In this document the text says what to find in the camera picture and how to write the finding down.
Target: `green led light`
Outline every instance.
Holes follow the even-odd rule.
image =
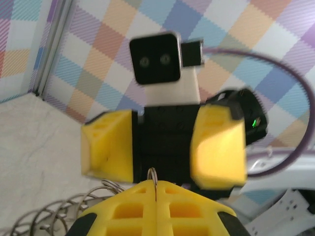
[[[257,120],[254,120],[254,122],[252,123],[252,127],[255,128],[257,124]]]

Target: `cable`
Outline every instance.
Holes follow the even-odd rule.
[[[241,50],[235,50],[235,49],[225,49],[225,48],[204,48],[203,53],[205,54],[226,54],[226,55],[237,55],[237,56],[242,56],[242,57],[250,57],[254,59],[258,59],[264,62],[271,63],[289,74],[291,74],[303,87],[307,98],[309,100],[309,106],[310,106],[310,117],[309,117],[309,122],[305,131],[305,134],[301,140],[301,142],[298,144],[296,149],[281,163],[278,165],[260,172],[260,173],[254,173],[254,174],[249,174],[248,177],[264,177],[267,175],[271,175],[274,173],[277,173],[289,165],[291,165],[299,156],[307,150],[309,146],[309,142],[313,138],[313,134],[315,132],[315,95],[313,92],[313,89],[309,85],[309,83],[301,76],[299,75],[298,72],[296,72],[294,69],[290,68],[289,66],[283,64],[282,62],[277,61],[276,59],[273,59],[269,56],[257,54],[257,53],[252,53],[252,52],[246,52],[246,51],[241,51]]]

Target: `black connector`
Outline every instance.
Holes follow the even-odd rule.
[[[201,66],[204,64],[202,45],[202,40],[181,43],[183,67]]]

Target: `yellow foam block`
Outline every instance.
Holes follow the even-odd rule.
[[[230,236],[218,212],[227,206],[175,184],[157,182],[157,236]]]
[[[81,172],[133,182],[131,110],[105,113],[81,127]]]
[[[190,147],[191,177],[203,189],[227,189],[246,181],[244,120],[233,120],[230,108],[199,109]]]
[[[85,210],[96,213],[87,236],[155,236],[156,193],[147,180]]]

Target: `checkered wall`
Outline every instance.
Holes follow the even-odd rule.
[[[103,110],[141,110],[128,42],[174,30],[205,46],[254,50],[282,59],[315,84],[313,0],[80,0],[73,10],[45,99],[80,122]],[[252,59],[208,58],[198,70],[202,99],[226,87],[251,86],[270,118],[259,146],[295,146],[308,122],[308,103],[287,74]]]
[[[0,0],[0,103],[32,91],[56,3]]]

